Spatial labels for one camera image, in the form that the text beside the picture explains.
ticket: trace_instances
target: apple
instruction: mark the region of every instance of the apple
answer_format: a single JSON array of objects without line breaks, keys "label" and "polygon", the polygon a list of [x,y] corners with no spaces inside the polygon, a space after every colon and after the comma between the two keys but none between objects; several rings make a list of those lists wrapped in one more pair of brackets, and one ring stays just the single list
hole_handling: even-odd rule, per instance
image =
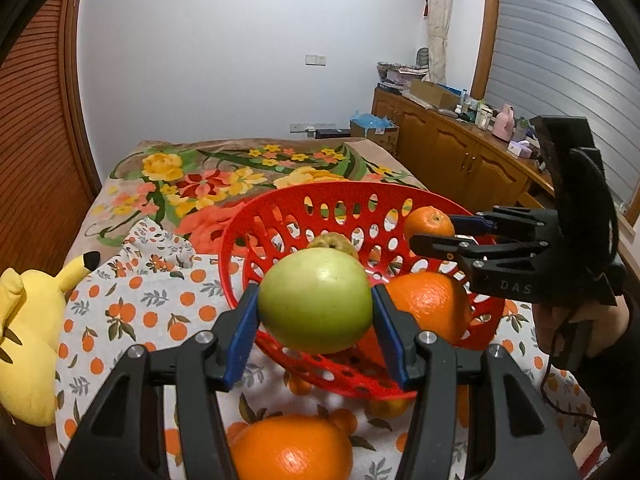
[{"label": "apple", "polygon": [[288,348],[309,354],[339,352],[371,326],[367,273],[354,258],[331,248],[289,254],[262,279],[258,314]]}]

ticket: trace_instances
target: blue gripper pad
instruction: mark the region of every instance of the blue gripper pad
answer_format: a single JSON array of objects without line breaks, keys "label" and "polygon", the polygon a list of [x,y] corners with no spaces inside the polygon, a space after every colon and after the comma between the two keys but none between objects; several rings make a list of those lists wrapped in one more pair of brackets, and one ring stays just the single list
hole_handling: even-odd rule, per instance
[{"label": "blue gripper pad", "polygon": [[251,348],[254,346],[255,334],[258,331],[258,286],[249,285],[236,307],[239,316],[236,332],[227,350],[227,362],[222,382],[230,391],[242,378]]},{"label": "blue gripper pad", "polygon": [[408,392],[417,390],[424,380],[426,362],[417,354],[415,337],[420,327],[414,316],[396,309],[383,285],[371,289],[373,328],[385,357],[389,376]]}]

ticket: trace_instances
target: curtain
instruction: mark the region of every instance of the curtain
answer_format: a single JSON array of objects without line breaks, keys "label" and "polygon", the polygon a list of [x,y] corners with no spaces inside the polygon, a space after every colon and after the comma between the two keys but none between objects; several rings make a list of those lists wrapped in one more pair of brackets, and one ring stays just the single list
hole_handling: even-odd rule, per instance
[{"label": "curtain", "polygon": [[453,0],[428,0],[429,74],[434,83],[446,83],[447,36]]}]

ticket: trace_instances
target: hand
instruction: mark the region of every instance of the hand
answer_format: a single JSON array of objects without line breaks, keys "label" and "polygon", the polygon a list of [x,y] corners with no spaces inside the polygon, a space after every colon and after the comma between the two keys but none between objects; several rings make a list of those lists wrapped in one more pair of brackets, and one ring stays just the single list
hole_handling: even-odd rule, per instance
[{"label": "hand", "polygon": [[[593,321],[591,342],[586,353],[588,358],[596,357],[603,350],[613,346],[626,332],[629,325],[629,309],[622,296],[616,298],[616,301],[615,306],[603,306],[597,301],[585,303],[570,320],[571,323],[587,319]],[[564,307],[549,308],[538,304],[533,306],[538,348],[545,354],[550,354],[554,333],[569,314],[569,309]],[[554,352],[556,356],[563,348],[564,339],[562,335],[558,335]]]}]

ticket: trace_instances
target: pikachu plush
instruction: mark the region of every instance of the pikachu plush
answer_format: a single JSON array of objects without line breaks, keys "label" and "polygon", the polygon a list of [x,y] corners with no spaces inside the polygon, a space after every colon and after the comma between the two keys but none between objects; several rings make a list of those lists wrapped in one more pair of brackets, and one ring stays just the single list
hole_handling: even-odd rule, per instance
[{"label": "pikachu plush", "polygon": [[54,382],[65,293],[100,264],[78,256],[53,277],[39,270],[0,276],[0,404],[34,426],[55,420]]}]

